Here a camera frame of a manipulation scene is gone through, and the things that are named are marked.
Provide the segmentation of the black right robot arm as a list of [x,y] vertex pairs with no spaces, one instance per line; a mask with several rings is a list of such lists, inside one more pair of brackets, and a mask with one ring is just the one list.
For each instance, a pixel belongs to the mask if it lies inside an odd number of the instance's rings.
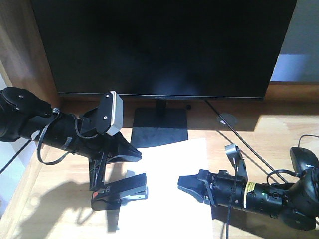
[[319,215],[319,170],[303,171],[295,183],[259,184],[225,170],[211,173],[201,169],[196,175],[180,176],[178,188],[198,202],[267,215],[287,226],[309,231]]

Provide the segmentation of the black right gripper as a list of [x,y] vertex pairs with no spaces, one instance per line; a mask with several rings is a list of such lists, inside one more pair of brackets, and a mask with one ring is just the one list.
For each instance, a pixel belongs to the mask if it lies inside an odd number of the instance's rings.
[[197,175],[180,176],[177,188],[193,196],[198,202],[212,206],[244,207],[244,188],[248,175],[239,171],[231,176],[225,170],[211,173],[201,169]]

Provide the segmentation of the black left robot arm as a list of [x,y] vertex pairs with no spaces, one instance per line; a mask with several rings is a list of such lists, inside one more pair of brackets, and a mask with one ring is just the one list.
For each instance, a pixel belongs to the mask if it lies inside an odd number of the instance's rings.
[[7,87],[0,92],[0,140],[25,138],[37,142],[40,162],[44,144],[87,157],[90,190],[102,192],[107,188],[107,164],[142,158],[120,132],[123,115],[123,100],[115,91],[106,92],[96,108],[76,117],[53,108],[26,89]]

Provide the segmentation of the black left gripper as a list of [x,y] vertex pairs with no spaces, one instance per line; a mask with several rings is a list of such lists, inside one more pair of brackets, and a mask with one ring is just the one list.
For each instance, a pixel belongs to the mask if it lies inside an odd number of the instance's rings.
[[61,162],[69,153],[89,159],[90,191],[98,192],[105,187],[107,162],[138,162],[142,154],[117,131],[115,135],[100,134],[97,126],[108,125],[108,120],[98,121],[98,108],[94,108],[77,118],[73,114],[53,114],[50,118],[39,116],[31,119],[31,131],[40,131],[37,158],[42,162],[43,144],[59,148],[66,153],[56,161]]

